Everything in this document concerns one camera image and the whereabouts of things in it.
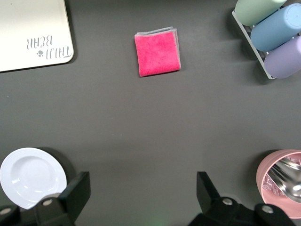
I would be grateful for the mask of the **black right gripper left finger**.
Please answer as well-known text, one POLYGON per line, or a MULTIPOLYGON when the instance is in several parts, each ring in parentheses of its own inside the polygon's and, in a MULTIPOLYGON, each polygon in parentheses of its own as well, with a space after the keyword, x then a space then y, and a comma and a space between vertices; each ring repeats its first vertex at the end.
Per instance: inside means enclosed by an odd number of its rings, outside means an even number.
POLYGON ((80 172, 58 197, 43 198, 29 210, 5 205, 0 208, 2 226, 74 226, 91 195, 90 174, 80 172))

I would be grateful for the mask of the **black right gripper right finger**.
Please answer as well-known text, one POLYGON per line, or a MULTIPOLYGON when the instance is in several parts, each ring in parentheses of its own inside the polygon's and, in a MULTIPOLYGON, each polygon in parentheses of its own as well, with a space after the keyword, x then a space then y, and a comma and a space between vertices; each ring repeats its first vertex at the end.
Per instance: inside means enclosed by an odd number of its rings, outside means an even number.
POLYGON ((197 172, 196 195, 201 213, 190 226, 294 226, 279 207, 259 203, 251 210, 230 197, 218 193, 208 174, 197 172))

